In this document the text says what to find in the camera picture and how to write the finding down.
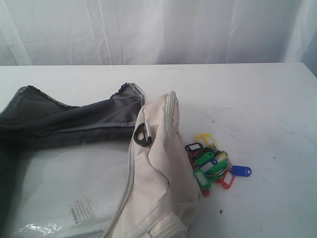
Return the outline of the cream fabric duffel bag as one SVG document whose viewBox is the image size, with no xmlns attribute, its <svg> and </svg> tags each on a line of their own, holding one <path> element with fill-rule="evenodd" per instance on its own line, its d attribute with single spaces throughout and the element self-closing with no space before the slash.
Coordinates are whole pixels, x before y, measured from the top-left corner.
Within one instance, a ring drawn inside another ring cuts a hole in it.
<svg viewBox="0 0 317 238">
<path fill-rule="evenodd" d="M 0 115 L 0 235 L 6 238 L 18 164 L 28 150 L 128 141 L 128 180 L 102 238 L 183 238 L 203 199 L 178 130 L 174 92 L 147 102 L 134 83 L 85 106 L 20 88 Z"/>
</svg>

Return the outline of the red key tag front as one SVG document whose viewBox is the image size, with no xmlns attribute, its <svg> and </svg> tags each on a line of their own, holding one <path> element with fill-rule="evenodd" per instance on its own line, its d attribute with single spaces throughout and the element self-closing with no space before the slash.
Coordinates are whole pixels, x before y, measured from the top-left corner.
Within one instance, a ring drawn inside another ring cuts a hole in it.
<svg viewBox="0 0 317 238">
<path fill-rule="evenodd" d="M 230 189 L 235 176 L 230 172 L 230 170 L 226 170 L 224 175 L 216 180 L 216 183 L 219 183 L 224 189 Z"/>
</svg>

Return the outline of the yellow key tag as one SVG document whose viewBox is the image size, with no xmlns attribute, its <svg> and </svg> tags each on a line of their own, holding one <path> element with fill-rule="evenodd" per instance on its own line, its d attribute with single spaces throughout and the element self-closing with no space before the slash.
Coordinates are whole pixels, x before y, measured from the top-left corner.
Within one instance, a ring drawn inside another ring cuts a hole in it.
<svg viewBox="0 0 317 238">
<path fill-rule="evenodd" d="M 217 142 L 210 133 L 198 133 L 195 135 L 197 142 L 203 142 L 208 147 L 217 147 Z"/>
</svg>

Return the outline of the black key tag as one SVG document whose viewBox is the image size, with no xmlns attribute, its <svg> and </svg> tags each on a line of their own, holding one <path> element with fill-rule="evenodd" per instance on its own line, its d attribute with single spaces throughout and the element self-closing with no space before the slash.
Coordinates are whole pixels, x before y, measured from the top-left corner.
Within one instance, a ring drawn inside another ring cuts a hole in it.
<svg viewBox="0 0 317 238">
<path fill-rule="evenodd" d="M 204 146 L 199 143 L 199 142 L 195 142 L 195 143 L 192 143 L 192 144 L 187 144 L 185 146 L 185 150 L 189 153 L 191 152 L 195 152 L 195 151 L 201 151 L 203 150 Z"/>
</svg>

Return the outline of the clear plastic packet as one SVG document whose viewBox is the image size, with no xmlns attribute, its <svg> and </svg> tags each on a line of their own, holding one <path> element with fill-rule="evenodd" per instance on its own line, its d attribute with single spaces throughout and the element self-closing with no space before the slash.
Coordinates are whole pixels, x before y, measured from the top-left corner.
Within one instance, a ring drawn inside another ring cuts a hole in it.
<svg viewBox="0 0 317 238">
<path fill-rule="evenodd" d="M 128 180 L 128 141 L 28 150 L 18 164 L 7 238 L 100 238 Z"/>
</svg>

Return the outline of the blue key tag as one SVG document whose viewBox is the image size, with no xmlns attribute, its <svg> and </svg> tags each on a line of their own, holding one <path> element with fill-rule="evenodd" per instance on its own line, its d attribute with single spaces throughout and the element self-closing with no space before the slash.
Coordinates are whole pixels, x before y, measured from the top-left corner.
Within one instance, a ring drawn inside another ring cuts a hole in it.
<svg viewBox="0 0 317 238">
<path fill-rule="evenodd" d="M 252 174 L 252 170 L 250 167 L 237 165 L 232 166 L 230 172 L 233 176 L 239 177 L 249 177 Z"/>
</svg>

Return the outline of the white backdrop curtain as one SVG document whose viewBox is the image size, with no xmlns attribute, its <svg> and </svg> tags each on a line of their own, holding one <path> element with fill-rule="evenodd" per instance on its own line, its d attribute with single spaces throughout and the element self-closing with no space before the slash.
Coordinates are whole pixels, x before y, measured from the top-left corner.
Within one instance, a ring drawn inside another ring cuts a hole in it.
<svg viewBox="0 0 317 238">
<path fill-rule="evenodd" d="M 3 0 L 1 65 L 306 62 L 314 0 Z"/>
</svg>

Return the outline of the green key tag front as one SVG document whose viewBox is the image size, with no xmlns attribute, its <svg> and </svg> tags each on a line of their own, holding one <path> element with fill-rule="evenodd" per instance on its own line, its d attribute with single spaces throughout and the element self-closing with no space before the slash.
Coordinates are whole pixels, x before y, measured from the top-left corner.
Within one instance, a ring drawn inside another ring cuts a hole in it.
<svg viewBox="0 0 317 238">
<path fill-rule="evenodd" d="M 207 179 L 202 170 L 194 170 L 194 176 L 202 190 L 209 190 L 210 181 Z"/>
</svg>

